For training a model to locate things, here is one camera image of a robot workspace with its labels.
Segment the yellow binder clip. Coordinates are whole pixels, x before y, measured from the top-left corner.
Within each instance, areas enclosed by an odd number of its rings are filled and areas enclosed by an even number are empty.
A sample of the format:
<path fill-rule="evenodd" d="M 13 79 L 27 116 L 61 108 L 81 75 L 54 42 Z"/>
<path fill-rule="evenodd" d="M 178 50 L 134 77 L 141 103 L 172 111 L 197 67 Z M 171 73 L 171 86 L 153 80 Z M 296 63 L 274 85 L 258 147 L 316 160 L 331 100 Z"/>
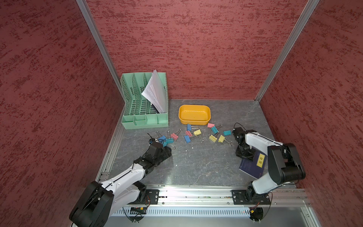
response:
<path fill-rule="evenodd" d="M 202 137 L 201 137 L 201 134 L 202 134 L 202 132 L 201 132 L 201 130 L 200 129 L 198 129 L 198 130 L 196 130 L 196 131 L 194 131 L 193 132 L 193 135 L 194 136 L 196 136 L 197 138 L 199 138 L 199 140 L 201 141 L 201 142 L 204 142 L 204 140 L 202 139 Z"/>
<path fill-rule="evenodd" d="M 218 142 L 219 143 L 227 143 L 229 146 L 232 146 L 232 144 L 226 139 L 225 136 L 223 135 L 220 135 L 219 138 L 218 138 Z"/>
<path fill-rule="evenodd" d="M 212 141 L 212 142 L 216 142 L 218 140 L 218 135 L 219 133 L 216 133 L 216 134 L 211 134 L 209 136 L 209 139 Z"/>

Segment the teal binder clip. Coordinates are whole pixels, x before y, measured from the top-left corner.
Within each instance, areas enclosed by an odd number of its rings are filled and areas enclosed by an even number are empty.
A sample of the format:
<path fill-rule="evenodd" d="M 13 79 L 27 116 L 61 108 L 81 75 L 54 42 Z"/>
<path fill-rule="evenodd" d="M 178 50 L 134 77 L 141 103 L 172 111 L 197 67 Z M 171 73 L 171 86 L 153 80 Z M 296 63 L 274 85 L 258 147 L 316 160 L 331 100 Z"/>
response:
<path fill-rule="evenodd" d="M 223 134 L 224 134 L 224 136 L 228 136 L 228 135 L 231 135 L 232 133 L 230 130 L 227 130 L 227 131 L 224 131 Z"/>
<path fill-rule="evenodd" d="M 219 126 L 213 126 L 212 128 L 211 128 L 211 130 L 212 130 L 212 132 L 213 132 L 213 134 L 217 134 L 217 133 L 219 133 L 219 129 L 222 127 L 222 125 L 219 125 Z"/>
<path fill-rule="evenodd" d="M 168 144 L 171 144 L 171 143 L 174 143 L 174 139 L 173 138 L 170 138 L 170 139 L 165 139 L 164 140 L 164 143 L 163 143 L 163 146 L 167 146 Z"/>

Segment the yellow plastic storage box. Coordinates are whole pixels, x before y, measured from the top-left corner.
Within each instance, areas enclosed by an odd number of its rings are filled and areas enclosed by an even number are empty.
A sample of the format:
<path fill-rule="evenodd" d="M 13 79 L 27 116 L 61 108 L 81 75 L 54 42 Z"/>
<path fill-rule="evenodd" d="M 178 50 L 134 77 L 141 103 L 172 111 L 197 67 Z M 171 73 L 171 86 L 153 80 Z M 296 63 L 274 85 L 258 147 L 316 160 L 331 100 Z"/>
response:
<path fill-rule="evenodd" d="M 211 110 L 205 105 L 182 105 L 179 119 L 185 125 L 207 125 L 211 120 Z"/>

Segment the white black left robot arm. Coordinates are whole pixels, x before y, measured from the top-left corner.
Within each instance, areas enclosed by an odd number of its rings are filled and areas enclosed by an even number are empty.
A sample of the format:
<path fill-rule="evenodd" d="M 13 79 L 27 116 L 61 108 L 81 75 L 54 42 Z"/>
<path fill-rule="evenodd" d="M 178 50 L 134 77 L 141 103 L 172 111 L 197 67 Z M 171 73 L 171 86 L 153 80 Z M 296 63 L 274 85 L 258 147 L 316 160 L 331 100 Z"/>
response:
<path fill-rule="evenodd" d="M 91 182 L 72 209 L 69 219 L 78 227 L 103 227 L 112 214 L 130 203 L 150 205 L 152 199 L 141 180 L 171 156 L 170 147 L 152 142 L 148 150 L 125 171 L 101 183 Z"/>

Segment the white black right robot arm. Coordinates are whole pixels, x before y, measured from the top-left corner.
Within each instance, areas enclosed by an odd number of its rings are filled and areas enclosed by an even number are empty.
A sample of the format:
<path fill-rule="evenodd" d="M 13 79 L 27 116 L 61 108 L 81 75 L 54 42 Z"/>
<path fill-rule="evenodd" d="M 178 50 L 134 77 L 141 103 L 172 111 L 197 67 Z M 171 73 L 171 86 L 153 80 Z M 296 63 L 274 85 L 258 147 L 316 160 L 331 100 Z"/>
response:
<path fill-rule="evenodd" d="M 306 172 L 294 144 L 277 142 L 243 127 L 234 128 L 232 134 L 238 143 L 236 156 L 242 159 L 239 169 L 255 178 L 244 194 L 248 202 L 305 179 Z"/>

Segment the navy notebook with yellow label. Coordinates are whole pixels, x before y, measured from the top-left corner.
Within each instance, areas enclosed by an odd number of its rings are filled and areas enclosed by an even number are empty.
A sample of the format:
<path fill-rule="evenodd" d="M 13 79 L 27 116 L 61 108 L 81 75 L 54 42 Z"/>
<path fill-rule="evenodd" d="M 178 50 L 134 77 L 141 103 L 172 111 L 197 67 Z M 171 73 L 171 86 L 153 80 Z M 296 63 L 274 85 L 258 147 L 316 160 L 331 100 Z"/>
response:
<path fill-rule="evenodd" d="M 263 176 L 267 159 L 268 156 L 265 153 L 257 150 L 252 160 L 242 159 L 239 170 L 255 179 L 259 179 Z"/>

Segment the green plastic file organizer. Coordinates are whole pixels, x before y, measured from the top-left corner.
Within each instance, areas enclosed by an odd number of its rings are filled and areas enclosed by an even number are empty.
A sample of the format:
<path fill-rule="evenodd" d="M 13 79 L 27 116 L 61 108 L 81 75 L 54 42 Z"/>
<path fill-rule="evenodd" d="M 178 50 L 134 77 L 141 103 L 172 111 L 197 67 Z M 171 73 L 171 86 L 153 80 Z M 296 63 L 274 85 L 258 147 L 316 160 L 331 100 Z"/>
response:
<path fill-rule="evenodd" d="M 152 77 L 151 72 L 124 73 L 120 82 L 125 101 L 122 125 L 126 130 L 169 126 L 168 112 L 158 113 L 142 92 Z"/>

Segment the white paper stack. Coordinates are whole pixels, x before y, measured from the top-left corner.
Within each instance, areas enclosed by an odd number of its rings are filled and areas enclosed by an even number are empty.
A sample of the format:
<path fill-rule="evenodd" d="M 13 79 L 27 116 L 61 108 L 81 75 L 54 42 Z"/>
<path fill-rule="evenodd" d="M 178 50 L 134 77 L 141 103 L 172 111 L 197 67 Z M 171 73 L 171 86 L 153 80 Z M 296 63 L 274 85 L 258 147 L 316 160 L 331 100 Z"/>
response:
<path fill-rule="evenodd" d="M 168 97 L 165 73 L 153 70 L 142 96 L 145 97 L 158 113 L 167 113 Z"/>

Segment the aluminium front rail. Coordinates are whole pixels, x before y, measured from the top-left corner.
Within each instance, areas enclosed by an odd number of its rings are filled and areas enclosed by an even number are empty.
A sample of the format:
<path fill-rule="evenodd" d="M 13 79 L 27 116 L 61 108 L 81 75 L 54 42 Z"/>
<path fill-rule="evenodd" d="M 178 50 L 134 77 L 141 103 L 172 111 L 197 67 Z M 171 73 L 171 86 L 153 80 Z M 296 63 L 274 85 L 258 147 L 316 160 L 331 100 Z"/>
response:
<path fill-rule="evenodd" d="M 147 185 L 147 189 L 158 189 L 158 204 L 151 207 L 311 207 L 311 203 L 304 189 L 277 188 L 271 191 L 270 205 L 234 205 L 232 190 L 246 190 L 245 187 L 224 186 L 195 186 L 195 185 Z M 136 203 L 139 191 L 132 185 L 121 192 L 121 196 L 113 199 L 111 213 L 123 207 L 143 207 L 144 204 Z"/>

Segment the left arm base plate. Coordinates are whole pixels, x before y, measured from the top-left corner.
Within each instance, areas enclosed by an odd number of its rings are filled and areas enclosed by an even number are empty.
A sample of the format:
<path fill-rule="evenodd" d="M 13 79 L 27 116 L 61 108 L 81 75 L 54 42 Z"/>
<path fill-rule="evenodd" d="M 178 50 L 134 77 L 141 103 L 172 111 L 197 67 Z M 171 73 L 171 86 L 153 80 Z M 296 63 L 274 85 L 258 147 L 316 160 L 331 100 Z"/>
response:
<path fill-rule="evenodd" d="M 144 205 L 156 205 L 158 204 L 159 200 L 159 193 L 158 189 L 146 189 L 145 191 L 141 192 L 141 204 Z"/>

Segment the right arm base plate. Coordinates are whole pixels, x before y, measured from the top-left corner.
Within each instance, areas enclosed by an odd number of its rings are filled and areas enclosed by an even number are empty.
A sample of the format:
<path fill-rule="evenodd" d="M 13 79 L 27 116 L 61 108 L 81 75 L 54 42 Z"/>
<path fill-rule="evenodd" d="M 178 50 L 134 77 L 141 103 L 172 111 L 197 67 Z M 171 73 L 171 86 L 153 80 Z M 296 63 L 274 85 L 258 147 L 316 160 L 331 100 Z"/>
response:
<path fill-rule="evenodd" d="M 256 194 L 250 190 L 232 190 L 234 205 L 270 205 L 271 200 L 267 194 Z"/>

